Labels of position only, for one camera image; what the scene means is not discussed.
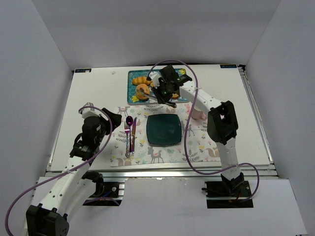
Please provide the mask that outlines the glazed donut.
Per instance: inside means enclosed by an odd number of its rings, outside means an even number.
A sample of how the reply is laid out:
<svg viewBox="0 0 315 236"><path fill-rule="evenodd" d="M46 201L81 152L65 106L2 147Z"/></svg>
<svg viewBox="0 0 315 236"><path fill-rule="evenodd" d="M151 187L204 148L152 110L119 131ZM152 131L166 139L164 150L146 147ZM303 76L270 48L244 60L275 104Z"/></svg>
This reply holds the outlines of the glazed donut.
<svg viewBox="0 0 315 236"><path fill-rule="evenodd" d="M146 96L147 94L150 94L149 87L146 84L139 84L136 87L136 97L140 100L146 100L148 97Z"/></svg>

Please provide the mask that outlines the aluminium table frame rail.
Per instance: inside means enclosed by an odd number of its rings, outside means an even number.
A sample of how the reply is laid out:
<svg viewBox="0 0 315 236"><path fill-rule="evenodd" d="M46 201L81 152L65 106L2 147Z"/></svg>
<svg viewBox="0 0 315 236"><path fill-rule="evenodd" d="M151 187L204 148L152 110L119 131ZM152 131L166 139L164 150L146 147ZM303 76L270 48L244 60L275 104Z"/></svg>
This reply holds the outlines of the aluminium table frame rail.
<svg viewBox="0 0 315 236"><path fill-rule="evenodd" d="M257 172L252 168L245 166L242 168L242 173L245 178L254 179L256 174L259 174L261 179L279 178L274 165L257 167ZM218 178L220 174L214 175L200 175L189 168L167 168L167 169L138 169L137 167L124 169L124 168L111 168L108 170L97 170L105 178L165 178L165 177L204 177L204 178Z"/></svg>

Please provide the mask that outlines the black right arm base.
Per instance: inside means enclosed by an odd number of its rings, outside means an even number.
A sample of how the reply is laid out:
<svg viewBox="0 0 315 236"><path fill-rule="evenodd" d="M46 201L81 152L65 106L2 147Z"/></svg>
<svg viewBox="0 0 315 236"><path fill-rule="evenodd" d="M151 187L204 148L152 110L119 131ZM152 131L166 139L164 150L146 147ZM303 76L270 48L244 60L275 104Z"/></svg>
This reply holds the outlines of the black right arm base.
<svg viewBox="0 0 315 236"><path fill-rule="evenodd" d="M253 208L252 199L247 200L252 194L248 181L244 181L232 193L222 181L205 182L201 191L206 194L208 209Z"/></svg>

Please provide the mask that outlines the teal floral serving tray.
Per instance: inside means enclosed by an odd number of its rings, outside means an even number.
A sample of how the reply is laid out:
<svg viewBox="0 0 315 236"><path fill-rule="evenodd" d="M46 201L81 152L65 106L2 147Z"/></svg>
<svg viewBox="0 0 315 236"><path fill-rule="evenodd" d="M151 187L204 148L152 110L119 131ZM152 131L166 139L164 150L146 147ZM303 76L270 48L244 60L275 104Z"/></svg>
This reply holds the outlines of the teal floral serving tray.
<svg viewBox="0 0 315 236"><path fill-rule="evenodd" d="M175 68L175 71L178 73L178 75L184 75L186 74L186 70L184 68ZM154 69L153 72L157 72L158 75L160 75L160 72L158 69ZM146 70L131 70L127 74L127 103L129 105L138 105L138 104L158 104L158 102L154 99L146 99L146 100L140 100L136 97L136 85L133 85L132 80L141 76L147 76L149 73L149 69ZM151 86L148 86L150 90L150 95L155 96L154 93L151 91ZM188 102L187 99L184 99L182 97L178 97L177 99L171 99L170 102L174 103L185 103Z"/></svg>

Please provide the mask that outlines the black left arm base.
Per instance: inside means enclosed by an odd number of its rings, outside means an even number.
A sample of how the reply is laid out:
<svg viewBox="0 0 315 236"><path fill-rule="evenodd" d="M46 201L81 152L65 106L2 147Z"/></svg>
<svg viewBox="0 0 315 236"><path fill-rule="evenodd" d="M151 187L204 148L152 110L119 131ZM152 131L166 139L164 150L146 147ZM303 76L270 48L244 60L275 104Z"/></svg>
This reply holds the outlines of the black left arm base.
<svg viewBox="0 0 315 236"><path fill-rule="evenodd" d="M103 175L94 171L87 171L82 179L88 179L93 183L94 193L84 202L84 206L119 206L122 202L121 183L107 181Z"/></svg>

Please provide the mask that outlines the pink mug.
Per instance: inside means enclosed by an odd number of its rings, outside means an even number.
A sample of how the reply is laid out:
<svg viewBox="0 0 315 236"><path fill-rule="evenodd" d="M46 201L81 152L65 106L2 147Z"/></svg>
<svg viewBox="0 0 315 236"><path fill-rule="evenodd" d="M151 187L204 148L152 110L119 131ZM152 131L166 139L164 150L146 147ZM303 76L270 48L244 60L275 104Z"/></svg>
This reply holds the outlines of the pink mug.
<svg viewBox="0 0 315 236"><path fill-rule="evenodd" d="M205 120L207 116L197 107L194 107L191 117L195 120Z"/></svg>

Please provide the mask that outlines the animal print placemat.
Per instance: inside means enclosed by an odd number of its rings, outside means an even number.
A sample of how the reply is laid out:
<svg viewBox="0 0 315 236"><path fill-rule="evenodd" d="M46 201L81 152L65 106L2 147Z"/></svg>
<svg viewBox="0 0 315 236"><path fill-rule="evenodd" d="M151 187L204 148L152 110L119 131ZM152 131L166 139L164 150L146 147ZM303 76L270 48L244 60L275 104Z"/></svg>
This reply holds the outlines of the animal print placemat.
<svg viewBox="0 0 315 236"><path fill-rule="evenodd" d="M207 122L205 116L200 119L188 118L190 103L179 103L176 108L166 105L146 105L132 107L118 107L119 115L125 119L131 116L136 119L135 151L126 157L126 134L120 126L112 134L110 140L109 161L112 167L177 163L185 162L218 162L220 160L217 145L206 133ZM151 115L177 115L182 132L187 132L187 149L182 143L161 147L149 143L146 133L147 119Z"/></svg>

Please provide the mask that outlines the golden croissant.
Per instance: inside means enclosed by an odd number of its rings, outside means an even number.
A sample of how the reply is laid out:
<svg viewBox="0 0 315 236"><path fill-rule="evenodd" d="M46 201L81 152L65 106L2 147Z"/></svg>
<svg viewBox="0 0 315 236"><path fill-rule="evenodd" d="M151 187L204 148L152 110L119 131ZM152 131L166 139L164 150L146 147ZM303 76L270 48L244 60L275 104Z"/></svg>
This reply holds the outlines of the golden croissant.
<svg viewBox="0 0 315 236"><path fill-rule="evenodd" d="M139 76L132 79L132 84L137 86L140 84L146 84L147 86L151 84L152 81L148 80L146 76Z"/></svg>

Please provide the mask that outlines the metal tongs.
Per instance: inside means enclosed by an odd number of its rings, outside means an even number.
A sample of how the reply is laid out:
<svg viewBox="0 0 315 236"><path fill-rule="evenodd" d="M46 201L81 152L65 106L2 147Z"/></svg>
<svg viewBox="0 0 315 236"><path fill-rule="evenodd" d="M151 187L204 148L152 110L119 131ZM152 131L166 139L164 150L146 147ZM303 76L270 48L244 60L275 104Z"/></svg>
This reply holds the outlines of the metal tongs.
<svg viewBox="0 0 315 236"><path fill-rule="evenodd" d="M174 102L170 102L170 101L163 102L162 100L159 100L157 97L150 95L149 93L145 93L144 90L142 90L142 89L137 89L136 91L139 92L142 96L145 96L146 98L150 98L150 99L157 101L158 104L165 104L167 106L177 108L177 105Z"/></svg>

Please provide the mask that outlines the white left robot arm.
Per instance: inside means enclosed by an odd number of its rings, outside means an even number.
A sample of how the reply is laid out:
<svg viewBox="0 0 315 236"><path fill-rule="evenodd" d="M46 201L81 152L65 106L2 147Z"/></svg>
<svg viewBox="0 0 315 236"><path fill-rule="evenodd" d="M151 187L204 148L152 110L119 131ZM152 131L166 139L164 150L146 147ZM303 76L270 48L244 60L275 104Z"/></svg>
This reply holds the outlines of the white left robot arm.
<svg viewBox="0 0 315 236"><path fill-rule="evenodd" d="M105 136L121 125L122 116L106 108L86 105L79 110L84 122L75 138L65 168L47 195L26 212L28 235L65 236L71 217L88 197L101 197L104 191L102 174L90 171L93 160L103 150Z"/></svg>

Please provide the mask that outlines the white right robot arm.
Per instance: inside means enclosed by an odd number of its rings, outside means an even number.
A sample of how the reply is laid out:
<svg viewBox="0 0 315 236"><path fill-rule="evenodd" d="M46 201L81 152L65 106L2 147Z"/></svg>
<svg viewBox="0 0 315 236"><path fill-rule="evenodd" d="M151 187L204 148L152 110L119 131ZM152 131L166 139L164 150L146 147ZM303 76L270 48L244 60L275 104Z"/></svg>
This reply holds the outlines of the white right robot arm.
<svg viewBox="0 0 315 236"><path fill-rule="evenodd" d="M170 101L172 94L191 102L207 116L207 133L217 145L221 162L221 180L228 194L234 194L244 181L238 165L236 135L238 121L231 101L222 102L205 92L198 84L197 76L179 75L168 65L154 72L150 69L148 80L153 82L153 93L159 104L175 106Z"/></svg>

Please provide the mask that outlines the purple iridescent spoon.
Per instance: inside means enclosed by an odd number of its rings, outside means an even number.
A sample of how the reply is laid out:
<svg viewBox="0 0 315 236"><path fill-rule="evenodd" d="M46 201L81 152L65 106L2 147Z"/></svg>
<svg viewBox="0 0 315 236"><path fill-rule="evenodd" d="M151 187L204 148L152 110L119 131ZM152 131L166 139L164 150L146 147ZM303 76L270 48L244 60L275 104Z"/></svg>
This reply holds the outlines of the purple iridescent spoon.
<svg viewBox="0 0 315 236"><path fill-rule="evenodd" d="M130 129L131 126L133 125L133 117L132 116L126 117L126 124L127 124L128 129Z"/></svg>

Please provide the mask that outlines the right brown bread slice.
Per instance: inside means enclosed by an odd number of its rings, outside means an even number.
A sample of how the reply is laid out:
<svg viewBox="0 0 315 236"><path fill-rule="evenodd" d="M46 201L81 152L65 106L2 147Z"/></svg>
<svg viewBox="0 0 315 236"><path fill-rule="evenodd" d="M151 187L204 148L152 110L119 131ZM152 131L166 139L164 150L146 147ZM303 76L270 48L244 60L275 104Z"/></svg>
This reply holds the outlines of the right brown bread slice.
<svg viewBox="0 0 315 236"><path fill-rule="evenodd" d="M178 99L180 96L177 94L177 93L174 93L173 95L172 95L172 99L174 99L174 100L176 100L176 99Z"/></svg>

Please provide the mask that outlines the dark teal square plate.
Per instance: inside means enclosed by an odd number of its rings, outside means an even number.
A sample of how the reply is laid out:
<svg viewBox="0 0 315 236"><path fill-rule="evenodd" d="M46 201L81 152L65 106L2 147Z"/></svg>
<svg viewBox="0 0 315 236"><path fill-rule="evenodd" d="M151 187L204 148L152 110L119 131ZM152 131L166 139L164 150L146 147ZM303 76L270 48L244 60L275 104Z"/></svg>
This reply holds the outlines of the dark teal square plate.
<svg viewBox="0 0 315 236"><path fill-rule="evenodd" d="M181 143L182 125L176 114L150 115L146 123L146 135L150 146L170 147Z"/></svg>

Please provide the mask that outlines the purple iridescent fork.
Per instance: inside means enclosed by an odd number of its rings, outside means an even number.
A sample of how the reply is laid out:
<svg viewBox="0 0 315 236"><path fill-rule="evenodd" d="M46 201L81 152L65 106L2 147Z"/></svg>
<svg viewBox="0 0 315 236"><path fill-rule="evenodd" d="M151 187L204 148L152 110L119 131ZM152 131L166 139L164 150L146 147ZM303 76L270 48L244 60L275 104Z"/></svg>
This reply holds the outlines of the purple iridescent fork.
<svg viewBox="0 0 315 236"><path fill-rule="evenodd" d="M126 158L130 158L130 151L129 151L129 133L130 133L130 127L128 126L127 122L124 122L125 126L125 134L126 134Z"/></svg>

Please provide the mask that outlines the purple iridescent knife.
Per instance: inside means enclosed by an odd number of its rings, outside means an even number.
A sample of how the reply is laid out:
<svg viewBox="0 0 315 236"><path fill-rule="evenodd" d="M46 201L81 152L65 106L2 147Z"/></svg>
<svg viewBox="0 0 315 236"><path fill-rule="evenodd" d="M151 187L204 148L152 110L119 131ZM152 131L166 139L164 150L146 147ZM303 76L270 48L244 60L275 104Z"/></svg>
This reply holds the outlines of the purple iridescent knife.
<svg viewBox="0 0 315 236"><path fill-rule="evenodd" d="M133 120L132 129L131 129L131 140L130 140L130 152L134 153L134 142L135 142L135 133L136 133L136 122L137 118Z"/></svg>

